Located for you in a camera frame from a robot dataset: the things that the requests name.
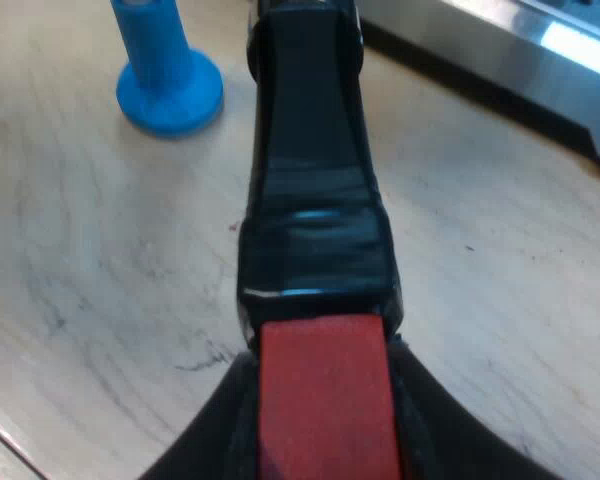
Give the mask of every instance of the metal appliance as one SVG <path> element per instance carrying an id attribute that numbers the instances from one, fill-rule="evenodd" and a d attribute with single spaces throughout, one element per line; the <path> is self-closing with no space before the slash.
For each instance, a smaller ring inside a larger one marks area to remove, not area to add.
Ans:
<path id="1" fill-rule="evenodd" d="M 358 0 L 368 23 L 586 128 L 600 157 L 600 0 Z"/>

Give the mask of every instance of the shiny black surface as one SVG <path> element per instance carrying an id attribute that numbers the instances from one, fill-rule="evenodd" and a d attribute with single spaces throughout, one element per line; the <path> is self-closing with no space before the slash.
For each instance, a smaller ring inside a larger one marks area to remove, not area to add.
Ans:
<path id="1" fill-rule="evenodd" d="M 251 32 L 256 140 L 238 301 L 251 340 L 267 321 L 402 319 L 389 221 L 364 124 L 357 24 L 339 8 L 272 9 Z"/>

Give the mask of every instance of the blue plastic object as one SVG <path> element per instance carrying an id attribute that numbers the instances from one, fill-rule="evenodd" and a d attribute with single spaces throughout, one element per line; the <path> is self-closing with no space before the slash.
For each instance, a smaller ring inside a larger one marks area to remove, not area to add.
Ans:
<path id="1" fill-rule="evenodd" d="M 189 48 L 175 0 L 111 4 L 130 60 L 116 91 L 127 118 L 161 137 L 210 123 L 222 107 L 222 76 L 204 54 Z"/>

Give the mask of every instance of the red rubber pad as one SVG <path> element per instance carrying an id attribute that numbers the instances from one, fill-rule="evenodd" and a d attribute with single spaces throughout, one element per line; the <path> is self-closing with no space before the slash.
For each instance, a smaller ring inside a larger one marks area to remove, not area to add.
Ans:
<path id="1" fill-rule="evenodd" d="M 400 480 L 382 318 L 262 329 L 260 480 Z"/>

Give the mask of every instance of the wooden table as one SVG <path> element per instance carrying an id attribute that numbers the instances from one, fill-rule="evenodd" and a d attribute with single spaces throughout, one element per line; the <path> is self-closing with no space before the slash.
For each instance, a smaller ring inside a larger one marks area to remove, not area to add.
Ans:
<path id="1" fill-rule="evenodd" d="M 48 478 L 135 478 L 245 348 L 248 8 L 182 2 L 226 102 L 167 142 L 119 111 L 108 2 L 0 0 L 0 438 Z M 373 52 L 362 83 L 403 336 L 499 435 L 600 479 L 600 174 Z M 0 477 L 35 475 L 0 443 Z"/>

